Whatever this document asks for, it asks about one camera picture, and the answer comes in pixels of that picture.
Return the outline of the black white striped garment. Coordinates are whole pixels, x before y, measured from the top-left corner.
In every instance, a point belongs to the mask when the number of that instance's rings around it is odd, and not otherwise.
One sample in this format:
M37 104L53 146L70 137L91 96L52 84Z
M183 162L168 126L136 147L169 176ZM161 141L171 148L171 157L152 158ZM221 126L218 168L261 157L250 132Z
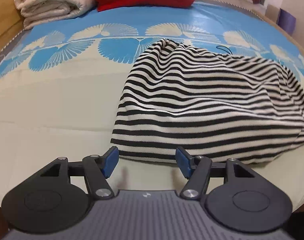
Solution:
M160 40L129 72L111 143L129 158L172 160L181 146L213 161L272 161L304 145L304 90L273 60Z

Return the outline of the purple rolled mat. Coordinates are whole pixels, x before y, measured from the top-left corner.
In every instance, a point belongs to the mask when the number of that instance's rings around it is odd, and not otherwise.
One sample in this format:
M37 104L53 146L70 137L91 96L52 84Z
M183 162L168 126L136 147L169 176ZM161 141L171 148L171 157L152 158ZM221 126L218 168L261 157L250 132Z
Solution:
M280 9L277 25L287 32L288 35L292 36L296 27L296 18L286 10Z

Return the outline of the cream folded blanket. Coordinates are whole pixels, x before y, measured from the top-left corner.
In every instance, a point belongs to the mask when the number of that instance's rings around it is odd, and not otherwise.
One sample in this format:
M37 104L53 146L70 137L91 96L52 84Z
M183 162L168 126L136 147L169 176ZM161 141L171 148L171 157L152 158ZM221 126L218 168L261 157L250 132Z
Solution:
M95 0L14 0L24 18L24 28L32 29L43 23L76 18L88 12Z

